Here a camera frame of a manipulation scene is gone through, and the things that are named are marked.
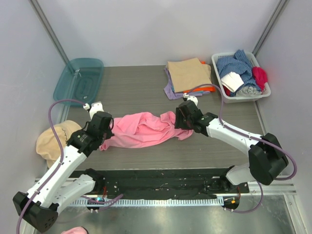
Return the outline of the pink t shirt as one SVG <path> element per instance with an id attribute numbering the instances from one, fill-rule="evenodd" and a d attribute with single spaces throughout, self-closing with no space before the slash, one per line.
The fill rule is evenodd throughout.
<path id="1" fill-rule="evenodd" d="M 109 147 L 145 148 L 174 137 L 185 140 L 193 134 L 193 130 L 176 129 L 175 121 L 176 115 L 172 111 L 160 116 L 142 112 L 116 117 L 112 129 L 114 136 L 104 140 L 99 149 L 106 151 Z"/>

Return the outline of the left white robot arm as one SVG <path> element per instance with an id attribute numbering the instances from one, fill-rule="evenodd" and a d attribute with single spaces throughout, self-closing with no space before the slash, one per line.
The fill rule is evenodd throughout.
<path id="1" fill-rule="evenodd" d="M 98 111 L 93 114 L 86 129 L 72 133 L 61 157 L 47 173 L 27 192 L 17 192 L 13 204 L 18 215 L 44 233 L 56 222 L 58 215 L 84 194 L 100 194 L 105 186 L 104 176 L 93 169 L 64 187 L 74 170 L 96 151 L 106 139 L 113 136 L 113 117 Z"/>

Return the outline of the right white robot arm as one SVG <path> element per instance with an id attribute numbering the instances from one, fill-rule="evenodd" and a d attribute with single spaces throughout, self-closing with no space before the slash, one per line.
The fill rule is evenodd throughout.
<path id="1" fill-rule="evenodd" d="M 287 156 L 273 134 L 262 136 L 230 125 L 213 113 L 203 114 L 197 105 L 187 100 L 175 110 L 175 128 L 193 130 L 221 140 L 248 157 L 248 163 L 231 166 L 220 180 L 223 191 L 230 193 L 244 182 L 256 181 L 270 185 L 288 166 Z"/>

